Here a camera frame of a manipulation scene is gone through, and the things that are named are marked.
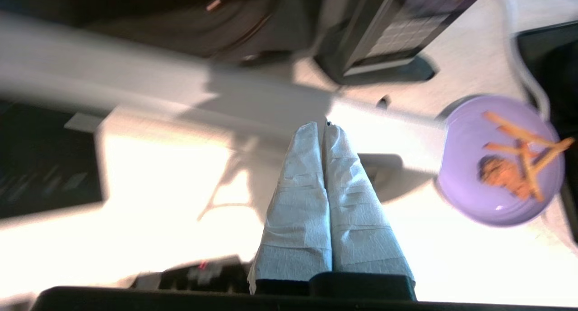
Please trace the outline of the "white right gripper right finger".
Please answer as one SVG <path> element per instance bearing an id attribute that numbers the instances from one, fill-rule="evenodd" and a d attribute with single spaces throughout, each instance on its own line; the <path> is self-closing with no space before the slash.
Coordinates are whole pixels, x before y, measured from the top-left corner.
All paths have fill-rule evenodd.
<path id="1" fill-rule="evenodd" d="M 332 269 L 311 278 L 310 294 L 415 301 L 411 268 L 359 155 L 340 126 L 326 124 L 321 151 Z"/>

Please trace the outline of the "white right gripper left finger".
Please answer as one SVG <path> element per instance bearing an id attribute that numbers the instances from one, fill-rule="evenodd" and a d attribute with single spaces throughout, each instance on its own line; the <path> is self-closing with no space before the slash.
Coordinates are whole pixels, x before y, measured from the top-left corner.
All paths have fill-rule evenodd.
<path id="1" fill-rule="evenodd" d="M 307 283 L 330 270 L 330 207 L 318 126 L 310 122 L 289 143 L 247 280 L 255 295 L 270 282 Z"/>

